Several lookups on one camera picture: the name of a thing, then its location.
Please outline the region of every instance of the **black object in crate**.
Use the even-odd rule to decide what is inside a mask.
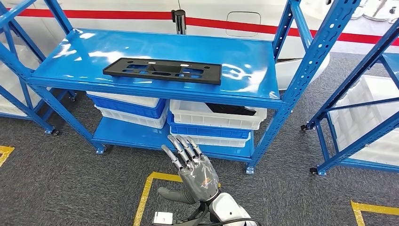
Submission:
[[[186,61],[120,58],[104,68],[103,74],[220,85],[222,66]]]
[[[244,106],[234,106],[234,105],[221,105],[221,104],[212,104],[206,103],[209,109],[215,113],[224,113],[224,114],[239,114],[239,115],[250,115],[253,116],[256,111],[253,109],[248,109]]]

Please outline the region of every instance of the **white vehicle body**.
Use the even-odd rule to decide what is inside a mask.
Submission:
[[[7,8],[14,7],[20,0],[3,0]],[[285,6],[284,0],[58,0],[63,10],[103,11],[163,11],[183,9],[187,17],[217,21],[232,21],[248,24],[278,26]],[[43,0],[37,0],[29,8],[48,9]],[[318,30],[329,6],[323,0],[303,0],[301,8],[311,30]],[[54,18],[18,16],[17,21],[32,37],[45,55],[65,37]],[[73,27],[139,32],[175,33],[171,20],[142,19],[87,19],[70,18]],[[187,34],[231,38],[273,40],[273,33],[247,32],[220,28],[187,26]],[[288,36],[276,64],[279,89],[284,90],[292,80],[304,56],[300,37]],[[327,67],[329,56],[321,64],[313,79]]]

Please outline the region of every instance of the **gray carpet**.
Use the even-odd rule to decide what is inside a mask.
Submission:
[[[309,174],[309,167],[321,163],[322,155],[316,133],[299,127],[362,57],[331,55],[328,68],[308,87],[255,175],[245,175],[243,163],[212,160],[223,191],[264,225],[354,226],[351,200],[399,207],[398,174],[344,167],[333,168],[326,177]],[[386,76],[380,65],[368,74]],[[80,94],[77,102],[64,102],[85,126],[95,129],[100,113],[87,97]],[[96,155],[59,116],[53,114],[50,123],[62,130],[61,136],[47,136],[30,121],[0,118],[0,145],[16,148],[0,168],[1,226],[130,226],[147,176],[153,171],[176,174],[162,152],[116,146]],[[266,124],[256,132],[257,140]],[[160,186],[183,187],[154,180],[143,226],[150,224],[155,211],[184,218],[195,208],[163,200],[156,194]],[[363,216],[366,225],[399,225],[399,216]]]

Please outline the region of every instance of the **blue plastic crate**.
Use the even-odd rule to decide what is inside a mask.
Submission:
[[[108,108],[120,112],[126,112],[131,114],[136,114],[152,119],[159,119],[163,109],[165,108],[166,99],[160,99],[158,104],[152,107],[146,107],[141,105],[135,105],[128,102],[123,102],[119,100],[112,100],[104,97],[98,97],[86,94],[90,99],[93,100],[96,106],[102,108]]]
[[[233,129],[175,123],[174,116],[170,111],[168,111],[168,124],[173,134],[247,139],[249,132],[251,132],[249,129]]]

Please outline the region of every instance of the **black plastic tray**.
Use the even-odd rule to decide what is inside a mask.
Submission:
[[[144,79],[220,85],[222,66],[186,61],[120,58],[103,69],[103,74]]]

